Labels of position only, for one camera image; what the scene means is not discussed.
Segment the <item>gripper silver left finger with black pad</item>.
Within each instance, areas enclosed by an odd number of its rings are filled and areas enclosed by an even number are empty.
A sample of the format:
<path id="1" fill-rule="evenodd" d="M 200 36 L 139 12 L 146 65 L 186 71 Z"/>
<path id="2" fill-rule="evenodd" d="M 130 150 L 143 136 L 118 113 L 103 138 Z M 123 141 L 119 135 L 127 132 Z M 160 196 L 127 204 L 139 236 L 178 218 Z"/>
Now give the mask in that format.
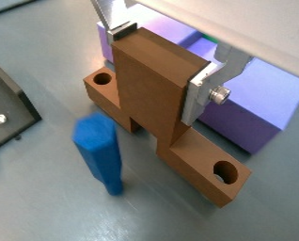
<path id="1" fill-rule="evenodd" d="M 124 0 L 91 0 L 98 17 L 104 25 L 108 44 L 138 30 L 138 23 L 130 19 Z"/>

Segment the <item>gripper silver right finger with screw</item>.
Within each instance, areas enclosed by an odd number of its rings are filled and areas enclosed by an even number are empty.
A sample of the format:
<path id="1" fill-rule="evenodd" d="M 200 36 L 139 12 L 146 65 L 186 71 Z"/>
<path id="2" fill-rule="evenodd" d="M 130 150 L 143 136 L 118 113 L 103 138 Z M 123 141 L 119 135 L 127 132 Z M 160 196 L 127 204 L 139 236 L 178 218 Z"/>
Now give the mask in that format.
<path id="1" fill-rule="evenodd" d="M 182 122 L 191 125 L 202 115 L 210 102 L 223 104 L 231 90 L 224 82 L 240 75 L 252 56 L 244 51 L 220 42 L 215 51 L 219 64 L 210 62 L 187 84 L 186 100 L 182 112 Z"/>

